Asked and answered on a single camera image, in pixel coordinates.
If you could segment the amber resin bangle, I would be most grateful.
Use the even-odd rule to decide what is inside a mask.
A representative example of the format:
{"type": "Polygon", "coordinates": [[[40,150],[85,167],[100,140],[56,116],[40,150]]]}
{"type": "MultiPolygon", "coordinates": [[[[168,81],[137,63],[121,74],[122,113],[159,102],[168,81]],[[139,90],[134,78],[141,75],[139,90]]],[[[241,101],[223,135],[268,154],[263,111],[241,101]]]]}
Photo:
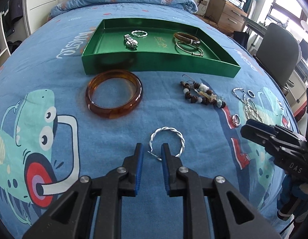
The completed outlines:
{"type": "Polygon", "coordinates": [[[144,89],[142,82],[134,73],[127,70],[114,69],[102,72],[90,80],[85,91],[85,101],[88,109],[92,113],[98,115],[101,118],[116,119],[130,114],[142,101],[143,93],[144,89]],[[115,108],[100,107],[93,101],[92,96],[101,83],[114,78],[130,81],[134,84],[136,92],[133,97],[122,106],[115,108]]]}

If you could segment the green jewelry tray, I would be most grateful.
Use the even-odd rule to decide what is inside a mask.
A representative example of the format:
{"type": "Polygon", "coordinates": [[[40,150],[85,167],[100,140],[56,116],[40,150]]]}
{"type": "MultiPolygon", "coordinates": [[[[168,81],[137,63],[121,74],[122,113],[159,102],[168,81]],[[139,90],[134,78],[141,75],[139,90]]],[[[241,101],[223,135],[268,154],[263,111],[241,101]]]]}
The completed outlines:
{"type": "Polygon", "coordinates": [[[82,62],[86,74],[111,69],[191,72],[234,78],[241,67],[232,56],[200,27],[147,18],[102,20],[91,36],[82,62]],[[203,57],[179,50],[175,32],[200,39],[203,57]]]}

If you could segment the twisted silver bangle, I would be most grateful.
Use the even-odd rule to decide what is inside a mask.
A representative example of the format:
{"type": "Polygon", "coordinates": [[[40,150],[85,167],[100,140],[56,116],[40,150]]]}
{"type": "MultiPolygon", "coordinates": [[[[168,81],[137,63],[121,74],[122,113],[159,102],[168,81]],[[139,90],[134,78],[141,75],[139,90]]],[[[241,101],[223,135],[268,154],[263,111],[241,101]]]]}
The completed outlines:
{"type": "Polygon", "coordinates": [[[149,140],[149,150],[147,151],[150,155],[152,155],[153,157],[155,157],[158,161],[161,161],[161,157],[158,156],[157,154],[153,153],[153,141],[154,141],[154,138],[156,137],[156,135],[160,132],[163,132],[163,131],[169,131],[169,132],[172,132],[174,134],[177,135],[177,137],[180,139],[180,143],[181,143],[181,146],[180,146],[180,150],[179,150],[179,153],[175,155],[175,157],[177,158],[180,158],[181,155],[183,154],[184,152],[184,149],[185,149],[185,139],[184,139],[184,136],[183,134],[178,131],[176,128],[174,127],[167,127],[167,126],[164,126],[164,127],[161,127],[161,128],[157,128],[151,135],[150,135],[150,140],[149,140]]]}

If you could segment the wooden nightstand drawers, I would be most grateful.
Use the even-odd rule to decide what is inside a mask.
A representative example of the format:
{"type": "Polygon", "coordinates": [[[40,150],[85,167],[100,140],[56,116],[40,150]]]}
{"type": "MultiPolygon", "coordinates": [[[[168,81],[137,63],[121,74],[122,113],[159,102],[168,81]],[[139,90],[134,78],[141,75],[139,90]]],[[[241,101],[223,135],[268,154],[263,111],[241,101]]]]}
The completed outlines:
{"type": "Polygon", "coordinates": [[[228,33],[242,31],[247,14],[226,0],[209,0],[204,18],[228,33]]]}

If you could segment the dark tote bag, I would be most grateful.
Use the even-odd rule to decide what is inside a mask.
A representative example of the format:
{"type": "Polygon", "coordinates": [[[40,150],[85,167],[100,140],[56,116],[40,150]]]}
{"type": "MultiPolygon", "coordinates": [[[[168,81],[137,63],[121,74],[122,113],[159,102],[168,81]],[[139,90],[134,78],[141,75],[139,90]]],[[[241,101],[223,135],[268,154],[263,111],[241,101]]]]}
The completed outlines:
{"type": "Polygon", "coordinates": [[[247,49],[247,44],[249,40],[249,34],[246,32],[234,31],[233,39],[240,44],[243,48],[247,49]]]}

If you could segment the brown horn bangle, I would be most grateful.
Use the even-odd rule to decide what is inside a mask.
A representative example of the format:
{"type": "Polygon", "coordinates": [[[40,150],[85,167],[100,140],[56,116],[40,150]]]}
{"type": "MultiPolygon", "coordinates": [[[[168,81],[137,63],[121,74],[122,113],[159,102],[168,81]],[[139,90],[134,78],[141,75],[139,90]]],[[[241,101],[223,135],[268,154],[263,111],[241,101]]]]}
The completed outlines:
{"type": "Polygon", "coordinates": [[[175,39],[185,44],[196,45],[196,46],[200,45],[200,39],[188,33],[175,32],[173,36],[175,39]]]}

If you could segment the white wardrobe shelves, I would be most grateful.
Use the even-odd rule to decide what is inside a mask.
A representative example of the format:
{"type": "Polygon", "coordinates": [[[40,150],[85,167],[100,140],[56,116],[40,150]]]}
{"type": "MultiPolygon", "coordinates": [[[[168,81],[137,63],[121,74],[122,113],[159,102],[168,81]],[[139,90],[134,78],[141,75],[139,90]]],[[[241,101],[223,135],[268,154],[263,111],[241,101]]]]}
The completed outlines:
{"type": "Polygon", "coordinates": [[[58,0],[9,0],[0,12],[0,67],[37,29],[48,21],[58,0]]]}

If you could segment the grey office chair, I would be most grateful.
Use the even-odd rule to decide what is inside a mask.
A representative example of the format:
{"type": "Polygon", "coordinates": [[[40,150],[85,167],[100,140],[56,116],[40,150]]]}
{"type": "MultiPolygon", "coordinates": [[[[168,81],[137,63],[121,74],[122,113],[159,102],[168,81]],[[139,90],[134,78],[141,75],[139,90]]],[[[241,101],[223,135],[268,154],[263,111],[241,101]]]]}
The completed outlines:
{"type": "Polygon", "coordinates": [[[254,55],[285,95],[289,92],[287,82],[301,57],[301,48],[294,36],[274,23],[268,26],[254,55]]]}

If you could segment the thin silver bangle pair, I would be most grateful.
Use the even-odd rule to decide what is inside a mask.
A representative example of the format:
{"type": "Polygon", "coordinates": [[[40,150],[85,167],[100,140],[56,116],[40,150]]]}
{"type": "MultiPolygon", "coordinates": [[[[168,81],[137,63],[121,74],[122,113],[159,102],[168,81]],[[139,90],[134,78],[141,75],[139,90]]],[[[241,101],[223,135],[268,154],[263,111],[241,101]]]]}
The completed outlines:
{"type": "Polygon", "coordinates": [[[192,56],[197,56],[197,57],[203,57],[204,56],[204,51],[196,45],[186,44],[184,42],[177,41],[177,42],[175,42],[175,46],[179,50],[181,50],[185,53],[188,53],[192,56]]]}

